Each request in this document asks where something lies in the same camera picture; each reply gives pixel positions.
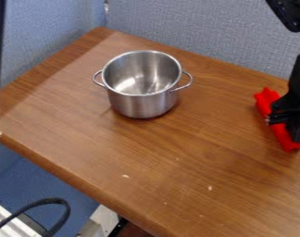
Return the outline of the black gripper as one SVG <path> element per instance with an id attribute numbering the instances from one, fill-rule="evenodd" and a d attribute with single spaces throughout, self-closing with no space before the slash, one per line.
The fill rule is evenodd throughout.
<path id="1" fill-rule="evenodd" d="M 284 123 L 300 117 L 300 55 L 296 58 L 292 75 L 288 82 L 288 92 L 270 104 L 269 124 Z M 300 121 L 288 125 L 292 140 L 300 143 Z"/>

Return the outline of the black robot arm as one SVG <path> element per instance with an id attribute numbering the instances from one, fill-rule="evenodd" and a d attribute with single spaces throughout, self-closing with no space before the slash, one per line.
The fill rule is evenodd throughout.
<path id="1" fill-rule="evenodd" d="M 265 0 L 290 32 L 300 32 L 300 0 Z M 300 142 L 300 55 L 296 58 L 289 90 L 270 105 L 269 124 L 286 125 L 292 140 Z"/>

